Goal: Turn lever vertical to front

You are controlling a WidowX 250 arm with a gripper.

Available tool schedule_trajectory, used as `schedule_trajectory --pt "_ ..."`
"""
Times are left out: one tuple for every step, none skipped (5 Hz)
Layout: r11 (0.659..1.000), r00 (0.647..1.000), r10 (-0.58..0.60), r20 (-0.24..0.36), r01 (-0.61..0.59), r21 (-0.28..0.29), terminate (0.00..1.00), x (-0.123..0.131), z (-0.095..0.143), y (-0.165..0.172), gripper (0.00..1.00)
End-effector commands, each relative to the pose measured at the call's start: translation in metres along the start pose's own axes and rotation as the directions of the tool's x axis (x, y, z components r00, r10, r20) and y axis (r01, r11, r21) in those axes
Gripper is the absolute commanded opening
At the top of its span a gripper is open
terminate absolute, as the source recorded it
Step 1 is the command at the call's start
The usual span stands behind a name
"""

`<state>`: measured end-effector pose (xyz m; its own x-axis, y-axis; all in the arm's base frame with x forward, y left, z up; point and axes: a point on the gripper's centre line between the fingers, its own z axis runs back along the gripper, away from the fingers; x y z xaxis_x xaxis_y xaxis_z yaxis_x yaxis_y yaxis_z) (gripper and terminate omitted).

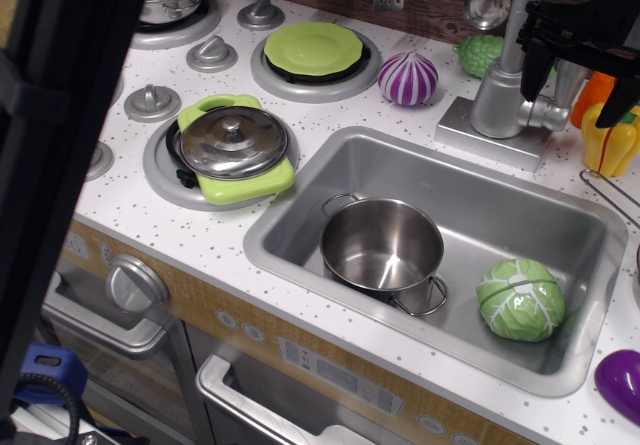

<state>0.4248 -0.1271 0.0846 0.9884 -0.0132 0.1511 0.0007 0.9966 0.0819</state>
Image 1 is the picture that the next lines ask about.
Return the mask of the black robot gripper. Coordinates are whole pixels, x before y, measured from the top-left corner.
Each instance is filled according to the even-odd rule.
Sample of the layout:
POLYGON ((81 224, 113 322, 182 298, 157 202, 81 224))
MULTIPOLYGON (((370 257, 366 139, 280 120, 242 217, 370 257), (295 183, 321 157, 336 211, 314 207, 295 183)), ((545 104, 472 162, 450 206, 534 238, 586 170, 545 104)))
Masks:
POLYGON ((597 118, 612 128, 639 102, 639 0, 532 1, 517 42, 525 52, 521 94, 534 101, 557 59, 617 78, 597 118))

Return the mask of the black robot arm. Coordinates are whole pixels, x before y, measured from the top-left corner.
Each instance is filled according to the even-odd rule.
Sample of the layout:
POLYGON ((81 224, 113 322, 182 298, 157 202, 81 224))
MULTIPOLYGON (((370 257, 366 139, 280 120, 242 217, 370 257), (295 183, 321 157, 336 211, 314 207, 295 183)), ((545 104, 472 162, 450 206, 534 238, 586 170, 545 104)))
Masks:
POLYGON ((525 52, 521 94, 539 95, 552 64, 565 60, 616 78, 596 126, 616 126, 639 102, 639 0, 578 4, 530 1, 516 42, 525 52))

